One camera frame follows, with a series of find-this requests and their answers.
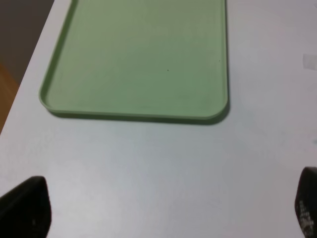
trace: white table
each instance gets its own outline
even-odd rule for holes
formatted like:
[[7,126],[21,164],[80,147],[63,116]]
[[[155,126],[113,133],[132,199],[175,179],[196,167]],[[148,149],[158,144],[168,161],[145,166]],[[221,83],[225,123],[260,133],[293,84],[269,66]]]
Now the white table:
[[300,238],[317,166],[316,0],[228,0],[231,111],[210,126],[61,119],[40,104],[55,0],[0,136],[0,195],[46,177],[49,238]]

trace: light green plastic tray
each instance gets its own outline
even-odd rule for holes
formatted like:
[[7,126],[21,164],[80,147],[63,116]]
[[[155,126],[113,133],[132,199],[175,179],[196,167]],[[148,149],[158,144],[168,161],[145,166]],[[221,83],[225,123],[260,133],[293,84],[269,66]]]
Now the light green plastic tray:
[[213,118],[225,19],[225,0],[73,0],[40,100],[57,115]]

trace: gray wall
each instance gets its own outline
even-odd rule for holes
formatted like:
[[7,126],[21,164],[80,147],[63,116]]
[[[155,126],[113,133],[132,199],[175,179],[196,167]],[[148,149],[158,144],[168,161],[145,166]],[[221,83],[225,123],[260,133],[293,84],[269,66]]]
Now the gray wall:
[[0,0],[0,64],[20,83],[53,0]]

